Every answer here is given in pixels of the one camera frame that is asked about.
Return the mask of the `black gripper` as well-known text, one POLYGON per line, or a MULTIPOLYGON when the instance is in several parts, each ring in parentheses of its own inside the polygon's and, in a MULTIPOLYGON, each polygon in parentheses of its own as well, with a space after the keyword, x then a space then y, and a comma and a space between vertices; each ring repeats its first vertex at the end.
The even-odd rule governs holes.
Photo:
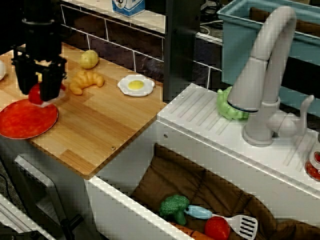
POLYGON ((43 67, 40 85, 40 99, 48 102, 60 95, 62 80, 66 77, 66 60, 62 53, 60 24, 54 19, 45 21, 22 20, 25 36, 25 47, 12 46, 12 65, 15 66, 18 86, 24 95, 28 95, 36 84, 34 65, 24 61, 46 61, 49 66, 43 67))

